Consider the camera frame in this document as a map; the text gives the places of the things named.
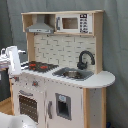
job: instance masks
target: door handle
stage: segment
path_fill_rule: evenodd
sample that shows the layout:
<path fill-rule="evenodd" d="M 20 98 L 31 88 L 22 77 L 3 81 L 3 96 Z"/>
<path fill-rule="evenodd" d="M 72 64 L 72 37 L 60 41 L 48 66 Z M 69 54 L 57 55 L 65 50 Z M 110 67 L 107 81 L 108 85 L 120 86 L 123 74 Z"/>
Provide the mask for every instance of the door handle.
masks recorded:
<path fill-rule="evenodd" d="M 49 119 L 52 119 L 51 106 L 52 106 L 52 101 L 49 101 L 49 103 L 48 103 L 48 115 L 49 115 Z"/>
<path fill-rule="evenodd" d="M 25 96 L 33 96 L 33 94 L 24 92 L 24 91 L 22 91 L 22 90 L 20 90 L 19 92 L 20 92 L 22 95 L 25 95 Z"/>
<path fill-rule="evenodd" d="M 60 20 L 60 17 L 57 17 L 57 18 L 56 18 L 56 29 L 57 29 L 57 30 L 60 30 L 60 27 L 58 26 L 59 20 Z"/>

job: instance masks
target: sink basin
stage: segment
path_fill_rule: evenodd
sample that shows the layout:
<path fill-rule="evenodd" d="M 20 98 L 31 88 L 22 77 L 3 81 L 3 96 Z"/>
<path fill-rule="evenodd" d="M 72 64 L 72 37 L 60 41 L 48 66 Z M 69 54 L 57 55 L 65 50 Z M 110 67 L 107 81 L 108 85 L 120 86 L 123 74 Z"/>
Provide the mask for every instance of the sink basin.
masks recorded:
<path fill-rule="evenodd" d="M 67 79 L 82 81 L 92 76 L 93 72 L 66 67 L 54 72 L 53 75 Z"/>

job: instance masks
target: grey knob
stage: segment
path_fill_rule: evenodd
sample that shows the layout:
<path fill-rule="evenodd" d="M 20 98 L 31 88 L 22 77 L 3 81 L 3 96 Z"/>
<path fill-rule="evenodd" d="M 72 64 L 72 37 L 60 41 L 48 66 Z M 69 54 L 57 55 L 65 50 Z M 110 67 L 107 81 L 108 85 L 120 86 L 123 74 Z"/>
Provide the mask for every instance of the grey knob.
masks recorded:
<path fill-rule="evenodd" d="M 38 82 L 37 81 L 33 81 L 32 86 L 35 86 L 35 87 L 39 86 Z"/>

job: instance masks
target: faucet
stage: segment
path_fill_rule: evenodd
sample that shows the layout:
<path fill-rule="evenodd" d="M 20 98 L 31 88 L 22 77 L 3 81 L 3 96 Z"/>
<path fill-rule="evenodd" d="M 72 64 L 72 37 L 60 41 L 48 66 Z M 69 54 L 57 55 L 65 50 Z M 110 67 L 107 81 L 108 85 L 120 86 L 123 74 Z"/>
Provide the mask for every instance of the faucet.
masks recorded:
<path fill-rule="evenodd" d="M 78 69 L 83 70 L 83 69 L 86 69 L 86 68 L 87 68 L 87 62 L 86 62 L 86 63 L 83 63 L 83 62 L 82 62 L 82 56 L 83 56 L 83 54 L 88 54 L 88 55 L 91 57 L 91 60 L 92 60 L 91 64 L 92 64 L 92 65 L 95 65 L 95 59 L 94 59 L 92 53 L 85 50 L 85 51 L 82 51 L 82 52 L 80 53 L 79 62 L 78 62 L 78 64 L 77 64 Z"/>

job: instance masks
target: white tile backsplash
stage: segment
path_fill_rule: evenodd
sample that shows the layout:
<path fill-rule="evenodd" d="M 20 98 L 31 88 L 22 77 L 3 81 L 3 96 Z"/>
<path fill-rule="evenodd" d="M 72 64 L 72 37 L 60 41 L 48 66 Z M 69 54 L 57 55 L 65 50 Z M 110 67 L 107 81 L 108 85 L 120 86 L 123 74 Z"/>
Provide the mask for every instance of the white tile backsplash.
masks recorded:
<path fill-rule="evenodd" d="M 68 67 L 77 67 L 79 55 L 88 50 L 95 57 L 95 37 L 46 35 L 34 36 L 36 61 Z M 83 55 L 83 62 L 88 62 L 88 69 L 95 70 L 88 55 Z"/>

